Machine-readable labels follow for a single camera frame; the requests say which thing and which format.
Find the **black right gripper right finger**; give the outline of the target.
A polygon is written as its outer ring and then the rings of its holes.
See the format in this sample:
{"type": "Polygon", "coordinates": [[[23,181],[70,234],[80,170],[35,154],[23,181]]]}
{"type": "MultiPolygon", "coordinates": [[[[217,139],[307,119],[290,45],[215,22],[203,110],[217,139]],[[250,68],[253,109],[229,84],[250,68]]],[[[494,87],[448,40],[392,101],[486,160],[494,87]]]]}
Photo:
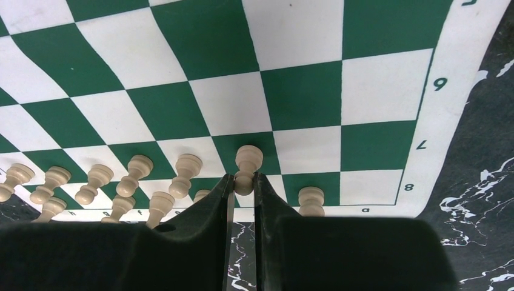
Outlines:
{"type": "Polygon", "coordinates": [[[258,290],[455,290],[436,232],[411,218],[302,216],[256,173],[258,290]]]}

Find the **light wooden chess piece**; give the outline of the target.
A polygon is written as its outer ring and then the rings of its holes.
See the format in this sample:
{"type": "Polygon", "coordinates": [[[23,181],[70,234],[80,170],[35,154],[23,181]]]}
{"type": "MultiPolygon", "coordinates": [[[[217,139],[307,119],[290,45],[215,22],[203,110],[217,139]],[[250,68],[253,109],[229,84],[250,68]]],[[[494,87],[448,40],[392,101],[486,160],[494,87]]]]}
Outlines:
{"type": "Polygon", "coordinates": [[[102,223],[120,223],[120,218],[130,211],[135,205],[135,199],[132,197],[123,197],[116,195],[113,198],[112,212],[110,216],[104,217],[102,223]]]}
{"type": "Polygon", "coordinates": [[[195,194],[195,197],[193,199],[193,202],[194,203],[197,203],[198,201],[200,201],[201,199],[205,198],[208,194],[210,193],[210,190],[207,190],[207,189],[202,189],[202,190],[198,190],[195,194]]]}
{"type": "Polygon", "coordinates": [[[299,191],[299,214],[302,216],[325,216],[324,192],[317,187],[304,187],[299,191]]]}
{"type": "Polygon", "coordinates": [[[113,178],[114,172],[103,164],[94,164],[87,174],[87,184],[80,187],[75,194],[75,200],[81,205],[89,205],[98,195],[98,189],[107,185],[113,178]]]}

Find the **light wooden pawn piece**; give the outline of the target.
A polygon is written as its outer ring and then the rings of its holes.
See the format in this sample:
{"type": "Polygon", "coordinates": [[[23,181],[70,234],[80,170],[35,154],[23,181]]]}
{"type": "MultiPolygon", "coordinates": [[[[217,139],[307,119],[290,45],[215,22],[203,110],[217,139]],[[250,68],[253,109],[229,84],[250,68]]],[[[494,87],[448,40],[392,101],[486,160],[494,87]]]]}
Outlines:
{"type": "Polygon", "coordinates": [[[244,145],[236,152],[235,192],[247,196],[253,191],[254,173],[261,168],[264,155],[253,145],[244,145]]]}
{"type": "Polygon", "coordinates": [[[63,167],[50,167],[45,173],[43,185],[37,186],[30,194],[30,201],[35,204],[46,203],[54,195],[55,188],[67,184],[71,177],[72,174],[63,167]]]}
{"type": "Polygon", "coordinates": [[[177,176],[172,179],[169,194],[175,199],[185,198],[192,186],[190,180],[199,175],[202,165],[201,159],[195,155],[180,155],[175,164],[177,176]]]}
{"type": "Polygon", "coordinates": [[[20,163],[12,164],[6,171],[6,179],[1,183],[1,202],[6,202],[15,193],[15,187],[25,184],[35,177],[35,172],[20,163]]]}
{"type": "Polygon", "coordinates": [[[135,155],[129,161],[128,175],[123,176],[116,186],[116,194],[121,197],[131,197],[139,187],[139,180],[145,178],[153,170],[153,162],[144,155],[135,155]]]}

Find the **light wooden king piece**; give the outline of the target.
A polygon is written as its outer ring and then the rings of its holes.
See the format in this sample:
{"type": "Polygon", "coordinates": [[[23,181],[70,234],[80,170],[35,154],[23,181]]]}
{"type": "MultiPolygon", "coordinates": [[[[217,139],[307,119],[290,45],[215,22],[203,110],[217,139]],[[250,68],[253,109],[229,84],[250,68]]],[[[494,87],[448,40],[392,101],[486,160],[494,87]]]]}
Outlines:
{"type": "Polygon", "coordinates": [[[146,226],[154,229],[173,208],[175,199],[167,192],[154,192],[149,203],[149,218],[146,226]]]}

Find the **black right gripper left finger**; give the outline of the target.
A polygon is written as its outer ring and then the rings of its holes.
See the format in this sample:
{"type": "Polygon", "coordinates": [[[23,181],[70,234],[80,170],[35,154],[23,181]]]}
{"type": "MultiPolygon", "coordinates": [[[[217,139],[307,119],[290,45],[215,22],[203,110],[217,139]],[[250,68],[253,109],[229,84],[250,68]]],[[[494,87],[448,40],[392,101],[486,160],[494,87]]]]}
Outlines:
{"type": "Polygon", "coordinates": [[[24,222],[1,227],[2,290],[225,290],[232,175],[161,225],[24,222]]]}

